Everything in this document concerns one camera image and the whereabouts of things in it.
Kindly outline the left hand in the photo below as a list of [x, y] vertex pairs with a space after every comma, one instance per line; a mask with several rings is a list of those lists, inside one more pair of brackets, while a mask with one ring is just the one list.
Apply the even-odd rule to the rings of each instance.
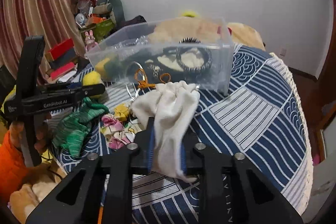
[[[46, 120], [51, 118], [50, 114], [46, 114], [43, 118], [41, 125], [35, 130], [37, 142], [34, 144], [35, 149], [40, 155], [47, 150], [47, 137], [49, 134], [49, 126]], [[21, 149], [21, 140], [23, 136], [23, 130], [25, 129], [23, 122], [13, 121], [9, 127], [10, 141], [13, 146], [18, 150]]]

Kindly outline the orange sleeve left forearm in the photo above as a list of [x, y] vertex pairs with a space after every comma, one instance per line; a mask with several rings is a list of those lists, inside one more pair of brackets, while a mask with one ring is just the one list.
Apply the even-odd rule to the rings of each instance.
[[11, 143], [10, 131], [4, 136], [0, 151], [1, 206], [7, 205], [10, 195], [19, 190], [28, 174], [22, 153]]

